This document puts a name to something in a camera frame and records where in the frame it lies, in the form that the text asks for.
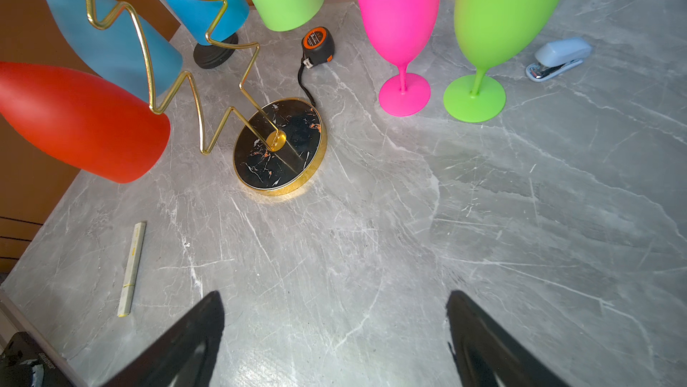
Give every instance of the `red vase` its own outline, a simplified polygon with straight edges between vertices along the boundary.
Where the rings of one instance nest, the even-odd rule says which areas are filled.
[[[0,62],[0,114],[41,151],[129,183],[155,165],[170,122],[111,82],[62,67]]]

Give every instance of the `pink wine glass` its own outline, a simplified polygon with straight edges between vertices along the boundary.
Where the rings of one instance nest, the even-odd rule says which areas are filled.
[[[425,48],[439,13],[439,0],[358,0],[365,31],[374,49],[399,68],[379,91],[379,104],[405,117],[427,105],[432,89],[423,77],[406,73]]]

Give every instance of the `goblet stem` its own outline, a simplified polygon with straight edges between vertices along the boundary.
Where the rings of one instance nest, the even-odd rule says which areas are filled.
[[[405,94],[405,91],[408,90],[408,86],[405,83],[405,73],[407,70],[408,70],[408,65],[399,66],[400,92],[401,92],[401,94]]]
[[[477,96],[479,95],[479,87],[482,86],[482,80],[484,79],[484,75],[488,71],[487,69],[480,69],[477,68],[477,74],[475,75],[475,84],[473,85],[473,89],[470,90],[470,96]]]

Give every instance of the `gold wire sculpture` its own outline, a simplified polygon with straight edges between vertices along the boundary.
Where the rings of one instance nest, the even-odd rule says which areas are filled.
[[[159,106],[157,105],[157,96],[155,94],[155,75],[153,73],[150,51],[148,50],[148,42],[146,41],[146,35],[143,32],[143,28],[141,26],[138,13],[136,13],[136,10],[133,8],[133,6],[127,2],[119,1],[102,20],[98,20],[98,16],[96,13],[96,0],[86,0],[86,14],[91,25],[99,30],[106,30],[110,26],[112,26],[112,24],[115,23],[117,18],[124,11],[126,11],[129,14],[129,16],[131,17],[131,21],[133,22],[134,28],[136,30],[136,34],[141,45],[143,61],[146,65],[146,75],[148,79],[148,105],[153,113],[164,113],[169,104],[172,102],[172,99],[175,97],[176,92],[179,90],[181,85],[184,83],[185,80],[188,80],[189,85],[191,86],[193,99],[196,104],[196,112],[198,115],[200,145],[199,148],[201,153],[203,155],[210,154],[210,152],[215,146],[215,143],[217,142],[217,139],[219,138],[219,134],[224,129],[224,125],[226,124],[229,115],[231,113],[235,113],[239,120],[241,120],[241,122],[243,122],[243,124],[245,125],[245,128],[239,134],[236,141],[236,145],[234,147],[234,169],[236,170],[239,179],[244,184],[248,185],[250,188],[253,188],[253,190],[257,190],[265,194],[278,195],[289,193],[303,185],[315,173],[317,168],[322,163],[322,159],[324,157],[327,145],[327,134],[325,127],[322,123],[322,119],[317,110],[313,106],[308,104],[303,99],[299,98],[279,99],[274,102],[271,102],[268,105],[265,105],[265,108],[270,107],[272,110],[271,112],[273,113],[274,120],[270,119],[270,117],[268,116],[267,112],[263,109],[263,107],[261,107],[253,99],[250,93],[248,93],[245,90],[245,82],[248,78],[248,74],[251,72],[253,65],[255,65],[255,60],[257,59],[258,54],[260,53],[260,44],[257,42],[246,44],[228,44],[212,39],[212,32],[215,30],[220,20],[222,19],[222,16],[224,15],[224,13],[226,13],[228,9],[228,1],[199,1],[222,2],[222,7],[220,8],[219,13],[215,16],[214,20],[210,24],[210,27],[205,33],[205,40],[207,42],[209,42],[211,45],[216,45],[217,47],[228,49],[255,48],[255,51],[253,53],[253,56],[251,57],[248,67],[246,68],[246,71],[243,73],[243,77],[238,83],[238,88],[241,91],[241,93],[243,93],[243,95],[258,110],[258,112],[253,117],[251,117],[250,120],[246,120],[246,118],[235,107],[227,108],[226,112],[224,113],[224,116],[222,117],[222,120],[219,122],[219,125],[217,126],[216,131],[212,135],[210,143],[207,144],[207,146],[205,144],[205,119],[203,116],[203,106],[201,103],[200,95],[198,93],[198,88],[196,86],[195,79],[193,78],[193,74],[191,72],[185,70],[181,71],[179,75],[176,77],[176,81],[174,82],[174,84],[172,84],[171,88],[167,92],[167,95],[165,96],[162,103]],[[312,151],[314,151],[313,153],[308,151],[306,159],[303,159],[302,157],[304,153],[298,153],[296,147],[294,147],[288,141],[287,134],[284,132],[284,130],[280,129],[280,127],[285,128],[289,126],[290,122],[288,121],[288,118],[281,117],[280,113],[277,113],[279,106],[287,107],[286,109],[292,113],[292,117],[297,116],[297,118],[300,119],[301,117],[299,116],[299,114],[301,116],[304,114],[308,117],[312,117],[306,120],[305,125],[307,125],[307,127],[310,129],[317,129],[319,137],[317,137],[317,135],[314,132],[311,132],[310,138],[312,140],[317,140],[315,141],[315,144],[301,144],[302,147],[309,148],[312,149]],[[280,126],[278,126],[275,123],[275,120],[278,117],[280,121],[285,121],[285,123],[282,123]],[[263,134],[259,132],[257,127],[261,127],[263,131],[268,131],[269,135],[266,137],[263,136]],[[264,146],[264,152],[262,152],[259,149],[256,151],[255,144],[252,143],[252,141],[250,141],[249,139],[245,138],[244,134],[246,129],[248,129],[258,138],[256,142],[259,141],[262,143],[262,145]],[[262,174],[262,176],[264,176],[265,179],[269,177],[271,179],[270,181],[265,182],[265,180],[263,180],[262,177],[259,174],[257,174],[255,165],[253,165],[253,167],[251,165],[248,165],[247,159],[255,156],[262,158],[262,160],[259,163],[264,162],[264,169],[260,172],[264,173]],[[271,169],[268,169],[270,161],[276,161],[277,163],[273,164]],[[258,178],[260,178],[260,183],[258,183],[251,176],[251,174],[258,176]]]

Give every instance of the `plastic goblet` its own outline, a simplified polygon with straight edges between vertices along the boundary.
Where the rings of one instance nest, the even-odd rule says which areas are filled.
[[[451,82],[444,106],[463,122],[496,117],[506,91],[487,70],[511,59],[535,39],[560,0],[455,0],[455,37],[477,74]]]
[[[374,49],[399,68],[385,82],[379,104],[392,116],[410,116],[429,101],[432,89],[423,77],[407,73],[408,65],[432,35],[439,0],[358,0],[367,36]]]

